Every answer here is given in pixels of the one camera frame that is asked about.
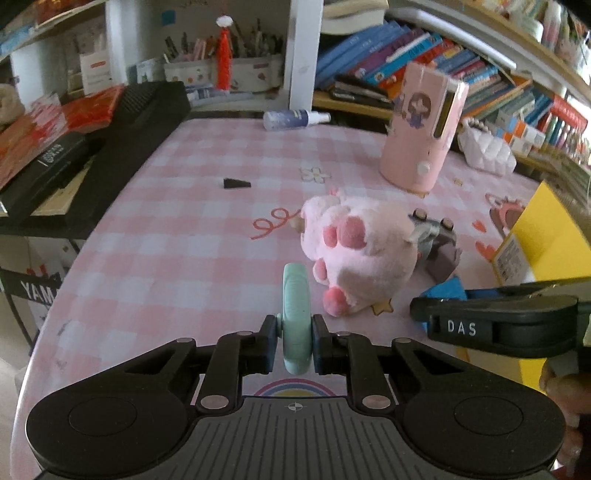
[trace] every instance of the mint green roller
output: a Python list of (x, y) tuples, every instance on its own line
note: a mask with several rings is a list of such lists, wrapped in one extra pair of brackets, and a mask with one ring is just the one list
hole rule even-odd
[(305, 374), (312, 357), (312, 313), (308, 274), (302, 264), (289, 263), (283, 269), (283, 313), (277, 319), (285, 368), (292, 375)]

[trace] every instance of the red squiggle print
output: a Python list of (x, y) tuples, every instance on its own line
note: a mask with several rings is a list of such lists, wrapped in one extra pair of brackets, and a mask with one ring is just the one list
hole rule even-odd
[[(284, 214), (284, 216), (279, 216), (278, 212), (281, 212)], [(252, 236), (251, 240), (259, 240), (261, 238), (265, 238), (267, 235), (269, 235), (273, 230), (277, 230), (278, 228), (281, 228), (282, 226), (284, 226), (289, 220), (291, 220), (293, 217), (295, 217), (298, 213), (300, 213), (300, 211), (298, 210), (296, 213), (294, 213), (293, 215), (290, 215), (290, 213), (282, 208), (273, 208), (273, 210), (271, 210), (271, 216), (275, 219), (275, 220), (279, 220), (279, 224), (274, 225), (273, 222), (271, 220), (268, 220), (266, 218), (257, 218), (253, 223), (252, 226), (257, 229), (257, 230), (262, 230), (265, 233), (262, 233), (260, 235), (257, 236)]]

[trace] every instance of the yellow box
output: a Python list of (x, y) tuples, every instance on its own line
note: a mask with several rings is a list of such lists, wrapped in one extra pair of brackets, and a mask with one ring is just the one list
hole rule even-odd
[[(542, 183), (497, 249), (492, 265), (501, 285), (591, 276), (591, 246), (552, 190)], [(538, 388), (545, 359), (516, 359), (459, 349), (458, 356)]]

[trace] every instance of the plush paw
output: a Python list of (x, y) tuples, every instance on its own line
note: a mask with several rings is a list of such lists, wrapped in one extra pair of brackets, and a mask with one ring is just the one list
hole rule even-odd
[(336, 247), (338, 242), (337, 240), (337, 233), (336, 227), (328, 226), (322, 230), (322, 239), (324, 240), (324, 244), (329, 248)]
[(333, 317), (341, 317), (349, 313), (345, 292), (339, 287), (330, 287), (324, 292), (323, 304), (326, 313)]
[(328, 285), (328, 273), (326, 272), (326, 263), (324, 263), (324, 259), (319, 259), (314, 263), (314, 267), (312, 268), (312, 273), (314, 274), (314, 279), (322, 284)]
[(362, 250), (366, 247), (365, 224), (357, 216), (343, 218), (336, 228), (337, 239), (343, 247), (352, 250)]

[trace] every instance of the black book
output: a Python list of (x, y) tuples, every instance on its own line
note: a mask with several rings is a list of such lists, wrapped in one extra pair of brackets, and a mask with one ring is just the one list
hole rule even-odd
[(62, 135), (4, 187), (0, 207), (10, 219), (22, 222), (56, 189), (68, 184), (88, 161), (89, 152), (85, 135)]

